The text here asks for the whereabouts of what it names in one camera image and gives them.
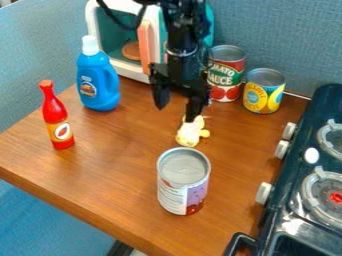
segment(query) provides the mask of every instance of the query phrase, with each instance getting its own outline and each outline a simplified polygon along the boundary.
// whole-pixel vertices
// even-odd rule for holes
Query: gray wall
[[[85,4],[21,0],[0,8],[0,131],[41,104],[40,79],[53,79],[57,92],[74,83]]]
[[[319,85],[342,83],[342,1],[210,0],[215,43],[247,53],[247,70],[269,67],[287,90],[311,96]]]

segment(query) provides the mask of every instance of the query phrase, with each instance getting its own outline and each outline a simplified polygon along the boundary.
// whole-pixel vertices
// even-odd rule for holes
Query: blue floor
[[[0,180],[0,256],[101,256],[114,241]]]

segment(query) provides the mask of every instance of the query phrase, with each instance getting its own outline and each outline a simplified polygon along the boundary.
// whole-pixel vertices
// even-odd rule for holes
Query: black stove
[[[236,233],[225,255],[342,255],[342,85],[316,90],[298,125],[288,123],[275,155],[278,181],[262,183],[257,238]]]

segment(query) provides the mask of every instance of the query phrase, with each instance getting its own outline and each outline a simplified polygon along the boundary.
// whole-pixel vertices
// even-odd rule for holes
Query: blue detergent bottle
[[[120,101],[119,77],[109,57],[99,50],[96,38],[82,38],[82,53],[77,59],[77,90],[87,108],[97,111],[114,109]]]

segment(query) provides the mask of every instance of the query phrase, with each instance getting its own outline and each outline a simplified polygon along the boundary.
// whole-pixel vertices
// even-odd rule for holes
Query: open can
[[[190,215],[202,209],[211,171],[209,159],[192,148],[173,148],[157,162],[158,201],[167,211]]]
[[[243,105],[258,114],[272,114],[279,109],[285,88],[285,77],[270,68],[248,72]]]
[[[234,45],[218,45],[211,49],[207,82],[211,99],[234,101],[239,97],[241,78],[246,64],[245,52]]]

